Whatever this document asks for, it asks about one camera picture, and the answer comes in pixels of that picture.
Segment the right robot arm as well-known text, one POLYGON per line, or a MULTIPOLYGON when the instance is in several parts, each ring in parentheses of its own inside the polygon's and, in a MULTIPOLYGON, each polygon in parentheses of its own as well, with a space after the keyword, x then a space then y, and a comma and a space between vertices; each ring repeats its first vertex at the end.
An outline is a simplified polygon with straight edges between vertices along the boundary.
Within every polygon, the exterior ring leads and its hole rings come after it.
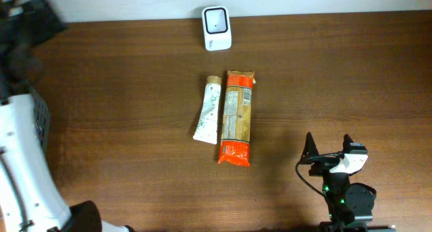
POLYGON ((364 144, 344 135, 341 151, 319 153, 312 134, 306 134, 304 150, 296 163, 295 171, 300 180, 322 196, 329 211, 329 222, 320 224, 322 231, 367 231, 373 220, 372 210, 377 191, 363 183, 352 183, 350 177, 362 170, 368 159, 364 144), (298 167, 309 165, 308 175, 321 177, 320 190, 311 185, 300 174, 298 167))

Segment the orange spaghetti pasta pack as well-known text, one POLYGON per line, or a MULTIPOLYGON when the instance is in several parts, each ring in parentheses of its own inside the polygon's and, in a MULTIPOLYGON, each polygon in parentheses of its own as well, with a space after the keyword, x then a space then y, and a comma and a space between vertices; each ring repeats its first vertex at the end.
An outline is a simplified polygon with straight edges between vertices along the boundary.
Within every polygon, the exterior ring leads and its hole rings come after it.
POLYGON ((228 71, 218 163, 248 167, 253 71, 228 71))

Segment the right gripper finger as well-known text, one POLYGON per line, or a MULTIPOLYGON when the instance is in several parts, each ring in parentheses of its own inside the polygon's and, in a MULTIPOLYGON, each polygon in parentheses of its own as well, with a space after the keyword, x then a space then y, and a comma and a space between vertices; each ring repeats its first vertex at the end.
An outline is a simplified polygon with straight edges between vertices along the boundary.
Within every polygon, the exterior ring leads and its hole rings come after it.
POLYGON ((344 153, 351 153, 353 147, 352 147, 352 143, 354 141, 352 140, 352 138, 348 135, 345 134, 344 135, 344 141, 343 141, 343 152, 344 153))
POLYGON ((317 150, 315 141, 310 132, 306 134, 306 140, 304 149, 302 151, 302 155, 300 157, 301 163, 313 163, 314 160, 318 157, 319 152, 317 150))

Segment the white cosmetic tube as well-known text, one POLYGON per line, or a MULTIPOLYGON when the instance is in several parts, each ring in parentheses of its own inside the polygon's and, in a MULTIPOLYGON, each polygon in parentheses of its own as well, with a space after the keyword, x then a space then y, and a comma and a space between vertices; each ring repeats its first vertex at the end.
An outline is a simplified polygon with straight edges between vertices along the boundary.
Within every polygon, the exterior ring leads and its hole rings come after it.
POLYGON ((219 100, 221 96, 221 78, 208 76, 202 102, 200 118, 193 135, 194 140, 210 144, 217 143, 219 100))

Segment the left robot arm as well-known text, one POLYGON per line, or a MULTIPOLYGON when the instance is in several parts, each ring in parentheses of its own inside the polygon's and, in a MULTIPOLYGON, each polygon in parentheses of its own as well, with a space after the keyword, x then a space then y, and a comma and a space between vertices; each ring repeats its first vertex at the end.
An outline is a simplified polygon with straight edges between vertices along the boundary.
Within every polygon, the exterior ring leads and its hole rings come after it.
POLYGON ((105 222, 96 204, 66 204, 44 149, 49 111, 33 88, 32 49, 65 30, 49 0, 1 0, 1 211, 7 231, 132 231, 105 222))

